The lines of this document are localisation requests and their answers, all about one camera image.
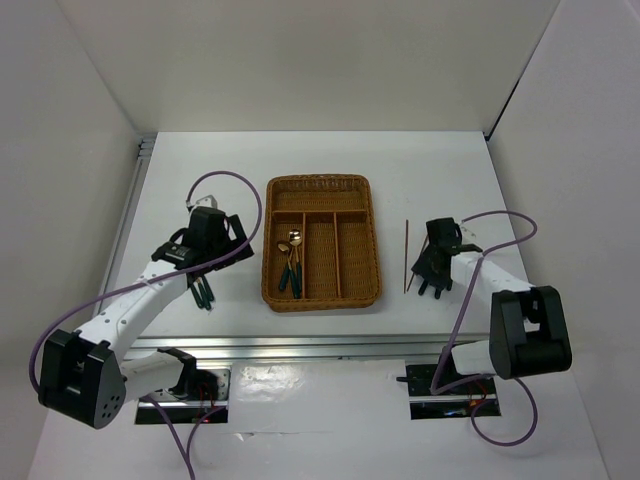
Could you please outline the small gold spoon green handle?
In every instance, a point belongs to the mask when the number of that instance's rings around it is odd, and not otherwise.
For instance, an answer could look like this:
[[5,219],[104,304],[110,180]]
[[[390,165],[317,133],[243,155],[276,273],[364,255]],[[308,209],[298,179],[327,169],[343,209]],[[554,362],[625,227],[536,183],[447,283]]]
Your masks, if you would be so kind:
[[279,281],[279,290],[284,292],[287,286],[291,287],[292,293],[296,293],[296,282],[294,280],[293,268],[291,264],[292,258],[292,246],[284,240],[280,240],[277,242],[277,248],[280,252],[282,252],[286,256],[286,262],[283,267],[283,272],[281,274],[281,278]]

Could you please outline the large gold spoon green handle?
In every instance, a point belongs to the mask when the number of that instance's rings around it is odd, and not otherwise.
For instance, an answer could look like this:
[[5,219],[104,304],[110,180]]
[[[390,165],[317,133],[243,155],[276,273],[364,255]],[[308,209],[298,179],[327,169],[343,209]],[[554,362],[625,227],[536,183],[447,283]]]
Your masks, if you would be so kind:
[[289,242],[293,248],[293,267],[292,273],[294,275],[294,297],[296,299],[302,298],[302,265],[300,259],[299,247],[302,245],[302,233],[298,229],[293,229],[289,232]]

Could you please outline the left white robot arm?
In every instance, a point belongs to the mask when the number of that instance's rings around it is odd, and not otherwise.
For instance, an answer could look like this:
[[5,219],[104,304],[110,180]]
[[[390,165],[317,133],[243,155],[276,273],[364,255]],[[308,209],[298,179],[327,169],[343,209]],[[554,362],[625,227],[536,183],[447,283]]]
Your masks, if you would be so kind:
[[44,342],[41,405],[94,429],[113,421],[124,404],[166,390],[176,399],[193,395],[215,377],[198,369],[194,356],[161,347],[143,358],[127,352],[171,303],[190,293],[209,311],[215,296],[206,278],[251,257],[240,218],[213,207],[196,207],[189,224],[151,256],[138,280],[103,311],[72,332],[56,329]]

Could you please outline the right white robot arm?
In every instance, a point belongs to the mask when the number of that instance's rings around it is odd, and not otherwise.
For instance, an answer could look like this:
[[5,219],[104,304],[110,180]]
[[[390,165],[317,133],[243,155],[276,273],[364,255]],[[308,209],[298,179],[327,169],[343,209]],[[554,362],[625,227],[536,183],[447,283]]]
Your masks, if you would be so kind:
[[[535,286],[488,259],[503,244],[483,249],[467,241],[463,224],[451,217],[426,223],[426,240],[411,267],[421,279],[418,294],[434,298],[456,285],[465,289],[450,339],[440,355],[432,388],[460,391],[470,379],[520,379],[569,370],[573,353],[559,291]],[[473,299],[489,312],[486,340],[459,343],[462,322]]]

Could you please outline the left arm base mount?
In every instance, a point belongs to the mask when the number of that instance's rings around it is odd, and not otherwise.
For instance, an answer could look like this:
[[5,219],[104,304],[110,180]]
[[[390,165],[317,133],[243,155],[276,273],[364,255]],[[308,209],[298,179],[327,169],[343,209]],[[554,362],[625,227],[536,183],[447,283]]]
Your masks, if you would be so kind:
[[157,353],[171,355],[182,369],[175,386],[157,389],[138,401],[135,423],[163,423],[164,413],[178,425],[226,424],[231,371],[201,369],[194,356],[175,348],[160,348]]

